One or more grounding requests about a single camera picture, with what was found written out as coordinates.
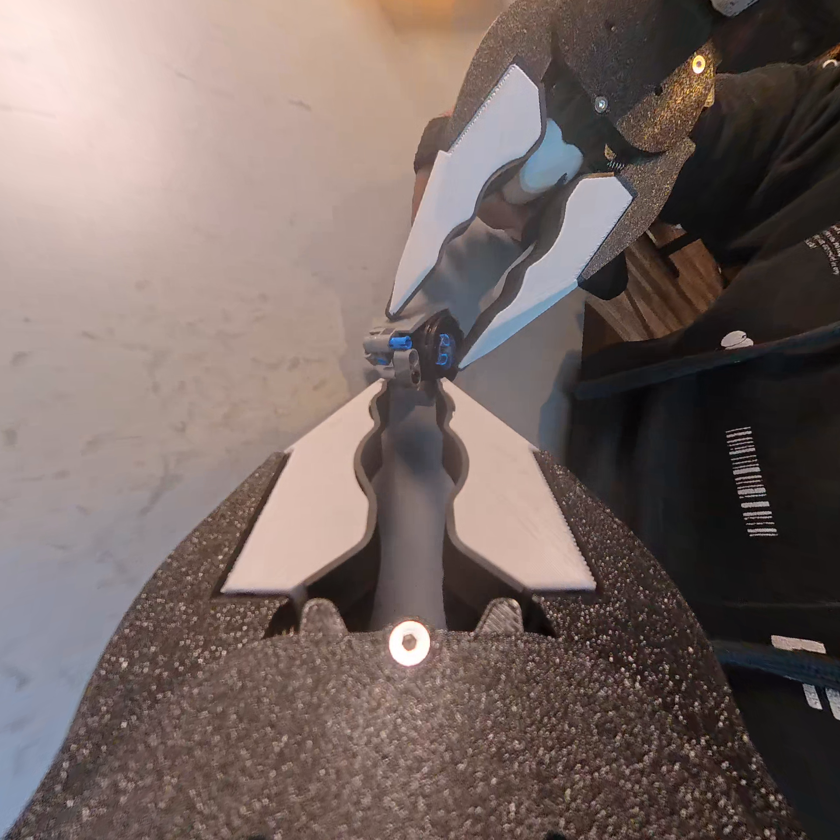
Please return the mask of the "person's right forearm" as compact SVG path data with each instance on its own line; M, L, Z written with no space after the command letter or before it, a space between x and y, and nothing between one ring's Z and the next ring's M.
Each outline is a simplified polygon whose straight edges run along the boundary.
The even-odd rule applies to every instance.
M719 75L662 218L721 266L797 245L839 219L839 69Z

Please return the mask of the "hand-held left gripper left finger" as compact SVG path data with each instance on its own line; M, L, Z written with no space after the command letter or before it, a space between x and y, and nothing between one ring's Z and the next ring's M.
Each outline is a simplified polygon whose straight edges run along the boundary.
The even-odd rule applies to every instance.
M387 385L378 381L303 435L222 583L224 595L297 595L371 546Z

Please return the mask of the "person's right hand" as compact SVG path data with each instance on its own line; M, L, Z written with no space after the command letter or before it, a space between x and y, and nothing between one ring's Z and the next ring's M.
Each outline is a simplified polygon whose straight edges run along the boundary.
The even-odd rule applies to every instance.
M450 109L431 119L416 148L413 161L415 179L411 203L411 224L414 224L437 155L448 147L446 140L452 112Z

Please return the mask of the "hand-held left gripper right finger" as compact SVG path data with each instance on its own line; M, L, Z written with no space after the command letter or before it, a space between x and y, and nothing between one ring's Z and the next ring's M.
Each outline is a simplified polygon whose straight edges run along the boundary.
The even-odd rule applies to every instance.
M594 592L595 577L538 462L538 451L450 380L441 381L443 465L454 483L446 535L470 568L517 594Z

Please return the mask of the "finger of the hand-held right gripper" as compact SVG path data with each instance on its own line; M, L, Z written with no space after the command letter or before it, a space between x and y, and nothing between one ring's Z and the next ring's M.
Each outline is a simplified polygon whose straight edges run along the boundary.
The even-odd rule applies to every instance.
M545 123L540 84L510 65L449 149L436 154L395 273L388 319L402 313L446 244L476 217L493 181L536 150Z
M469 331L458 368L509 340L578 285L634 199L615 175L585 175L542 216L535 243L509 268L495 300Z

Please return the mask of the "grey black wheel assembly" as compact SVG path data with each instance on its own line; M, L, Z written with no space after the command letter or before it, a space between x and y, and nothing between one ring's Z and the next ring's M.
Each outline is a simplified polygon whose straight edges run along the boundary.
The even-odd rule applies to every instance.
M451 380L457 373L464 334L459 322L447 308L389 319L375 326L367 335L370 333L390 333L390 345L394 352L411 348L418 351L422 368L420 386L441 379ZM371 366L381 378L394 384L392 363L387 366Z

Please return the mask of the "person's black printed sweatshirt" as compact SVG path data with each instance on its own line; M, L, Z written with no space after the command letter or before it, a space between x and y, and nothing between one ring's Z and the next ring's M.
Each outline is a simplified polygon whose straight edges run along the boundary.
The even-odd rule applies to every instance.
M838 224L688 328L584 357L572 471L706 634L838 661Z

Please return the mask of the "grey desk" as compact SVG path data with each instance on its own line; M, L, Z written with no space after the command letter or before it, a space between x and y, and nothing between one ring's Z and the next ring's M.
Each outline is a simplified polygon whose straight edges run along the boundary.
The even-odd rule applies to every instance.
M2 2L2 832L157 565L364 388L505 4Z

